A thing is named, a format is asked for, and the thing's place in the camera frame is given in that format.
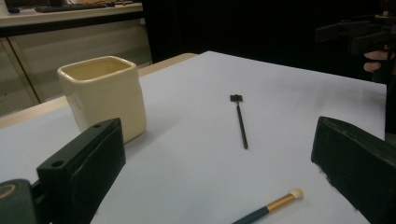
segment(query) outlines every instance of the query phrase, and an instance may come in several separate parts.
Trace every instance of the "finger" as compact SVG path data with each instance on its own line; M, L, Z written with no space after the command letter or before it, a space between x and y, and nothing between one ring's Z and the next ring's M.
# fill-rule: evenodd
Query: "finger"
M381 63L365 63L363 69L366 72L373 73L375 70L378 70L381 67Z
M388 58L388 52L384 50L376 50L364 54L364 57L371 60L386 60Z

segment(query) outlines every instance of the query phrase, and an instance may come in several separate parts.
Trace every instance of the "white table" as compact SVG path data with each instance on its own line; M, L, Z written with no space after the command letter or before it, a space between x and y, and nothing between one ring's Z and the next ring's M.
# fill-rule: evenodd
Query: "white table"
M232 223L293 188L304 198L257 223L368 223L310 153L319 116L384 138L386 87L206 52L140 79L147 131L92 223ZM249 149L244 150L236 104ZM0 130L0 181L35 168L78 135L61 107Z

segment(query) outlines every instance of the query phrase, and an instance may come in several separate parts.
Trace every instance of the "cream ceramic cup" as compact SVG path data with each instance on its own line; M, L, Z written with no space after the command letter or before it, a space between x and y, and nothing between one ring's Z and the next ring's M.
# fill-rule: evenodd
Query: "cream ceramic cup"
M114 56L72 63L58 69L76 123L83 132L93 124L120 118L124 143L146 130L146 112L136 65Z

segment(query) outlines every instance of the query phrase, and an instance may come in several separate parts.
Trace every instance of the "gold ferrule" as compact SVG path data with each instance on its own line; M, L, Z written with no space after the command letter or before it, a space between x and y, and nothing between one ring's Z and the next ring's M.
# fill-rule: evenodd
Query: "gold ferrule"
M277 208L290 203L292 201L294 201L296 198L294 197L294 195L292 194L288 194L276 201L274 201L273 203L269 203L266 207L268 208L268 211L271 213L273 211L275 211Z

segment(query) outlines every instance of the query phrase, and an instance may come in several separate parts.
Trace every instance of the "human hand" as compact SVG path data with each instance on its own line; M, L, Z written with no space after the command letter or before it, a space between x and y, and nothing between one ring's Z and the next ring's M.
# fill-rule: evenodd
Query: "human hand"
M368 52L364 54L364 57L376 60L376 61L385 61L388 58L388 52L386 50L376 50L373 52ZM393 59L395 57L395 53L392 52L390 58ZM396 75L396 64L393 65L392 74ZM381 68L381 62L369 62L365 63L363 69L367 72L373 73L375 70Z

